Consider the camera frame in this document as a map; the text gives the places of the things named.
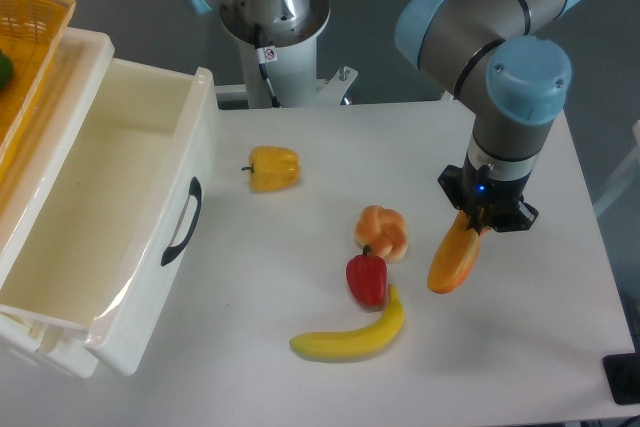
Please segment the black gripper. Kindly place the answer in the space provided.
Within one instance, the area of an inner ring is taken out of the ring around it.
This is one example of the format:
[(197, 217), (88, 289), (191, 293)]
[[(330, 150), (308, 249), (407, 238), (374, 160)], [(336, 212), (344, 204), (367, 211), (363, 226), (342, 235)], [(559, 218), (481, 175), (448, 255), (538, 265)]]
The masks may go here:
[(463, 215), (463, 229), (517, 232), (529, 230), (539, 212), (524, 199), (530, 174), (516, 180), (498, 180), (489, 164), (476, 169), (448, 165), (438, 177), (452, 206)]

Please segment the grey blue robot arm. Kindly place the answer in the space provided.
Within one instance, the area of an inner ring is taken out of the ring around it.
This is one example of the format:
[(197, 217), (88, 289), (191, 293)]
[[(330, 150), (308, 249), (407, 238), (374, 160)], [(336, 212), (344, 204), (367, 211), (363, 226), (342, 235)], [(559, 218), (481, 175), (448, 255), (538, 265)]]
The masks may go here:
[[(328, 0), (187, 0), (217, 11), (240, 47), (253, 108), (313, 106), (316, 39)], [(572, 78), (571, 62), (536, 31), (580, 0), (411, 0), (394, 31), (397, 49), (475, 116), (462, 166), (439, 184), (467, 229), (530, 228), (523, 191)]]

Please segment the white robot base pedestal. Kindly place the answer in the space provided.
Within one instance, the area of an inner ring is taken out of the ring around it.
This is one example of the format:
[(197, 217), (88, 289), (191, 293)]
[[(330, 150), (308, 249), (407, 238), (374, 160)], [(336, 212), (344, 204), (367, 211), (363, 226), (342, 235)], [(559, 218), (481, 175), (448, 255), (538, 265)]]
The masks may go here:
[(238, 45), (250, 109), (339, 105), (358, 77), (350, 66), (316, 77), (329, 0), (233, 0), (220, 17)]

